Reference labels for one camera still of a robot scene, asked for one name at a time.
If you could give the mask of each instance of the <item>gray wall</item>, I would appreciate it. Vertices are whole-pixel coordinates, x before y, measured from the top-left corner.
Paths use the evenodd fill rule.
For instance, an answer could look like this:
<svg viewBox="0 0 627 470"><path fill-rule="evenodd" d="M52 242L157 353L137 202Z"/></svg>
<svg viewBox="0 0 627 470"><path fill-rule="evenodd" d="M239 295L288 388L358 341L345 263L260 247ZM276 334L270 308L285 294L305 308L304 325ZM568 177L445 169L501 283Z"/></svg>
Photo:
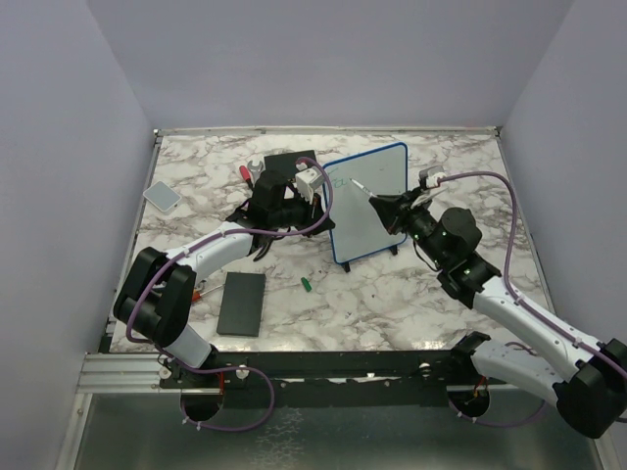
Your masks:
<svg viewBox="0 0 627 470"><path fill-rule="evenodd" d="M627 3L578 0L504 129L558 313L627 341ZM627 425L614 438L627 442ZM623 454L627 468L627 449Z"/></svg>
<svg viewBox="0 0 627 470"><path fill-rule="evenodd" d="M53 468L151 126L82 0L0 3L0 467Z"/></svg>
<svg viewBox="0 0 627 470"><path fill-rule="evenodd" d="M495 125L571 0L88 0L148 117Z"/></svg>

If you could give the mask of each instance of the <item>table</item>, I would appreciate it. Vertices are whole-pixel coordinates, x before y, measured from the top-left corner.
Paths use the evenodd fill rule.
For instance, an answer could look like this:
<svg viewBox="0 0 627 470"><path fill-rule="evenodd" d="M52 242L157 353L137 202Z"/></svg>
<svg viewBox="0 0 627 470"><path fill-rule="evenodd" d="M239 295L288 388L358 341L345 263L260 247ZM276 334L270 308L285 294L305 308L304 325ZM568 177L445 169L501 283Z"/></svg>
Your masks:
<svg viewBox="0 0 627 470"><path fill-rule="evenodd" d="M152 246L158 250L190 242L214 229L250 191L238 166L253 158L314 149L322 162L405 142L410 149L410 187L421 168L443 165L449 174L490 169L506 174L494 136L482 134L320 134L248 133L242 135L170 135L163 139L153 182L164 181L183 196L164 215L146 205L133 258ZM448 207L473 211L483 232L480 254L503 266L510 203L505 188L487 178L447 184L433 204L439 217ZM511 274L513 282L545 306L538 270L519 222ZM209 293L190 312L191 325L221 351L389 351L445 349L476 330L499 341L515 337L493 320L450 299L436 276L414 254L409 242L393 257L382 252L351 263L345 273L333 262L328 234L274 243L259 262L240 259L214 273L207 287L224 282L227 271L265 273L266 291L259 338L221 337L216 333L222 289ZM305 291L301 277L313 290ZM152 347L129 343L116 326L110 351L146 352Z"/></svg>

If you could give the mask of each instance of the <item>marble tabletop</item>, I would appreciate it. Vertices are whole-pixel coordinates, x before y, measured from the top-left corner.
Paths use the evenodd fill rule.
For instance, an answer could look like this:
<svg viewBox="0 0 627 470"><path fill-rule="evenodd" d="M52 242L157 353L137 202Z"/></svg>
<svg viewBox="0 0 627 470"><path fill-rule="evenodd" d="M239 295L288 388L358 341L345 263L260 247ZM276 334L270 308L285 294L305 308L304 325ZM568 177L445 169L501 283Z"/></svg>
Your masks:
<svg viewBox="0 0 627 470"><path fill-rule="evenodd" d="M330 162L394 142L410 150L410 187L421 168L443 165L448 174L489 169L506 174L496 139L489 135L327 134L173 135L164 137L153 182L164 181L183 196L169 215L147 204L133 257L148 247L158 250L190 242L214 229L250 195L237 170L254 158L315 150ZM452 206L472 210L483 239L479 253L503 267L510 202L496 180L467 178L447 184L432 206L437 218ZM530 246L519 222L511 275L513 282L542 306L547 302ZM436 276L413 252L410 242L389 252L351 263L351 272L335 264L327 233L311 239L286 238L272 245L259 262L240 259L214 273L207 287L223 284L227 271L265 273L265 301L259 338L216 333L222 289L192 306L191 325L221 351L389 351L444 349L470 331L500 341L515 337L490 318L450 299ZM313 289L306 292L301 277ZM118 323L111 352L146 352L124 337Z"/></svg>

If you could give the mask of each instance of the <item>blue-framed whiteboard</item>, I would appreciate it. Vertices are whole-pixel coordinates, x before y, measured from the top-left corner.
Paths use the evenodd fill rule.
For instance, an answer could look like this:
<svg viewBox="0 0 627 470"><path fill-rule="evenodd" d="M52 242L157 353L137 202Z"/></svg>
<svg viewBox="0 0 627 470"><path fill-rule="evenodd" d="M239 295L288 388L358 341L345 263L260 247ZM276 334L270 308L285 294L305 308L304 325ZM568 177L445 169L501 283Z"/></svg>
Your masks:
<svg viewBox="0 0 627 470"><path fill-rule="evenodd" d="M367 195L351 182L356 179L374 194L403 194L408 189L408 146L403 142L325 164L333 186L330 231L333 259L354 261L405 242L405 234L390 235L368 202ZM328 202L326 185L324 202Z"/></svg>

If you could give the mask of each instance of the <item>green marker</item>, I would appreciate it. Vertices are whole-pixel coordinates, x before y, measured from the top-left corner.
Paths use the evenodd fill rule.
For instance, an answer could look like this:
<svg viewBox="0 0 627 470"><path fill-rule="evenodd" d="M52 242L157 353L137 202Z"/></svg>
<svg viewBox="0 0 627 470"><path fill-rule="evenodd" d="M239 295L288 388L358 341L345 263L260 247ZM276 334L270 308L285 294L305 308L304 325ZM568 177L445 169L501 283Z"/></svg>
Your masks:
<svg viewBox="0 0 627 470"><path fill-rule="evenodd" d="M310 281L308 281L304 277L301 277L301 282L303 283L303 287L305 288L307 292L312 291L312 285L310 284Z"/></svg>

